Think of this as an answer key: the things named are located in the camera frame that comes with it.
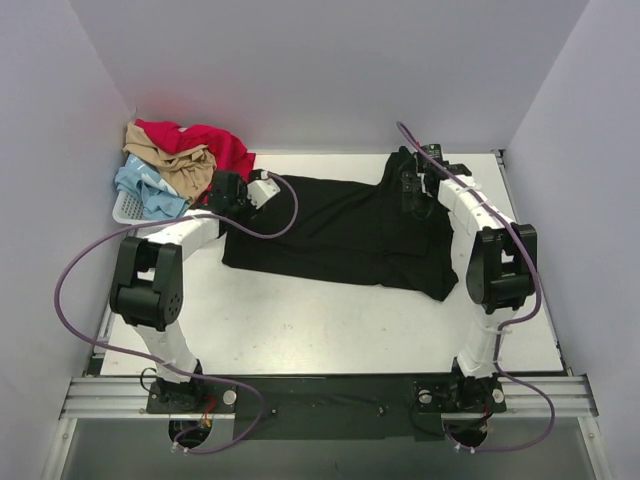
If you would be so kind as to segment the black t shirt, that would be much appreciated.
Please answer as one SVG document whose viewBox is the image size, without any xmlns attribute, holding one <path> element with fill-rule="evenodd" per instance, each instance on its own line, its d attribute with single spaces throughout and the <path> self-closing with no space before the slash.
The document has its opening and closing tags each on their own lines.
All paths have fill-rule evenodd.
<svg viewBox="0 0 640 480">
<path fill-rule="evenodd" d="M 458 282 L 447 210 L 425 196 L 402 205 L 405 147 L 388 157 L 376 185 L 286 176 L 287 186 L 226 234 L 224 265 L 313 280 L 404 289 L 443 301 Z"/>
</svg>

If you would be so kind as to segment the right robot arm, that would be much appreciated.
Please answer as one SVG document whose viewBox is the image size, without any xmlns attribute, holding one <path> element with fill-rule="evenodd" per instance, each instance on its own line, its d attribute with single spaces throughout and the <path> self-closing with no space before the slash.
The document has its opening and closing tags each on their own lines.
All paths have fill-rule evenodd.
<svg viewBox="0 0 640 480">
<path fill-rule="evenodd" d="M 474 323 L 455 358 L 462 375 L 446 385 L 450 404 L 469 409 L 482 397 L 477 379 L 497 373 L 496 352 L 506 332 L 502 324 L 535 293 L 530 268 L 536 264 L 537 232 L 502 213 L 468 167 L 446 161 L 438 144 L 414 153 L 400 179 L 403 211 L 425 219 L 441 206 L 472 240 L 464 274 L 468 296 L 476 305 Z"/>
</svg>

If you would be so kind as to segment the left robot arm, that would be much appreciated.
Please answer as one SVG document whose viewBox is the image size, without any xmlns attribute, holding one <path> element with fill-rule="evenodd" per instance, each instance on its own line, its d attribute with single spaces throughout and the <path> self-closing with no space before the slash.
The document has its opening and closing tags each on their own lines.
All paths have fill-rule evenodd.
<svg viewBox="0 0 640 480">
<path fill-rule="evenodd" d="M 155 233 L 128 236 L 119 246 L 110 308 L 142 339 L 159 388 L 169 389 L 170 400 L 184 412 L 203 405 L 206 388 L 201 363 L 179 325 L 183 262 L 218 234 L 221 218 L 237 221 L 254 214 L 279 192 L 267 174 L 256 173 L 251 179 L 232 171 L 216 173 L 202 207 L 191 215 L 151 221 L 146 226 Z"/>
</svg>

